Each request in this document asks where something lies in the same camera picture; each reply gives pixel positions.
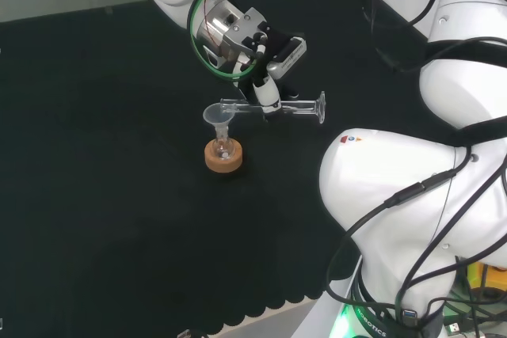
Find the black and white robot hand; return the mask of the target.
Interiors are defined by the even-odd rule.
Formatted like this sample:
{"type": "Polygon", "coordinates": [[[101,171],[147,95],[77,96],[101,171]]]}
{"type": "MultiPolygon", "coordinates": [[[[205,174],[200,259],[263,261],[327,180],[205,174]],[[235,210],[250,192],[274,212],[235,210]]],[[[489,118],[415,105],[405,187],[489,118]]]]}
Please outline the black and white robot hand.
{"type": "Polygon", "coordinates": [[[265,52],[257,59],[253,70],[245,78],[234,82],[234,86],[244,101],[259,105],[269,120],[281,112],[282,101],[293,101],[299,97],[298,92],[284,82],[303,61],[306,53],[304,34],[268,28],[265,52]]]}

